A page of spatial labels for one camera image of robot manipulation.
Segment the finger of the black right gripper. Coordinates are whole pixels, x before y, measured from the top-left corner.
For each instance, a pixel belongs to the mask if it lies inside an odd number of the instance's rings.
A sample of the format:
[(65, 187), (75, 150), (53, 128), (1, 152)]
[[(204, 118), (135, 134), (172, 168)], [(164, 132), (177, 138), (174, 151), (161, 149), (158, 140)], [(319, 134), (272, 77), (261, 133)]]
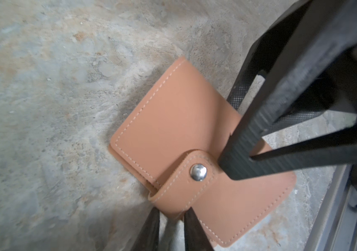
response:
[[(239, 109), (257, 75), (267, 77), (278, 56), (309, 8), (310, 1), (291, 5), (251, 46), (227, 101)], [(335, 85), (326, 73), (319, 75), (268, 129), (276, 132), (316, 118), (335, 103)]]

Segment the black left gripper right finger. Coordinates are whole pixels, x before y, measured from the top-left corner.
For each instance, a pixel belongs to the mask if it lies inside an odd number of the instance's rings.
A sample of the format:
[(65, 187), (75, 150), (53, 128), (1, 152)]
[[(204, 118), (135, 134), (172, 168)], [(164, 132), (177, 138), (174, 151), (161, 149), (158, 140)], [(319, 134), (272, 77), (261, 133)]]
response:
[(185, 251), (214, 251), (192, 207), (184, 215), (184, 236)]

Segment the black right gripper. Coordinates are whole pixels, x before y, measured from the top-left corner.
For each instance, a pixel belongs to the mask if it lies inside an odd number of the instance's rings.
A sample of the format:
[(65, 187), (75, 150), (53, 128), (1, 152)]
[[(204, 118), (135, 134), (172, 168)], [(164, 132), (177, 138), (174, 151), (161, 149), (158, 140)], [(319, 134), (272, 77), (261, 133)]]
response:
[(357, 122), (314, 139), (253, 153), (262, 137), (273, 133), (270, 126), (322, 73), (335, 85), (335, 103), (329, 110), (357, 116), (357, 1), (310, 2), (219, 157), (220, 167), (232, 180), (357, 164)]

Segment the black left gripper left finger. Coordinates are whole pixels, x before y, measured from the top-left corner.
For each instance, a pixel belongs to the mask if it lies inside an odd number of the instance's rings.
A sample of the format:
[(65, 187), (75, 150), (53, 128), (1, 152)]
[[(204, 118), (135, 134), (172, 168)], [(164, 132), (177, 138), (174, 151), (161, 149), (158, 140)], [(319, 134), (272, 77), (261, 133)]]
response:
[(131, 251), (157, 251), (159, 246), (160, 211), (153, 207), (150, 211)]

